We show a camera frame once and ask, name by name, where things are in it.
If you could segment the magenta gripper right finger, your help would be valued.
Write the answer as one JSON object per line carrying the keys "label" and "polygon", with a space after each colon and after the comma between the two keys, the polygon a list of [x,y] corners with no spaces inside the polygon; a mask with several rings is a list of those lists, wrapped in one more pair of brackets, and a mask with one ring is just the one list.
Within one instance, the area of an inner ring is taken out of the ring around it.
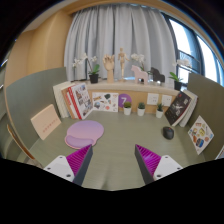
{"label": "magenta gripper right finger", "polygon": [[160,156],[153,151],[135,145],[135,157],[145,184],[152,183],[182,169],[169,155]]}

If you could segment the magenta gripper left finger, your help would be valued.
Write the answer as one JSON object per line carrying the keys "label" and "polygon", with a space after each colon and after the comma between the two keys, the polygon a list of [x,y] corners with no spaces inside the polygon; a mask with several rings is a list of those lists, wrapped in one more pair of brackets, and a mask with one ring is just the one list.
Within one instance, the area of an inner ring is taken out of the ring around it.
{"label": "magenta gripper left finger", "polygon": [[92,155],[92,145],[87,145],[68,156],[59,155],[44,170],[81,186]]}

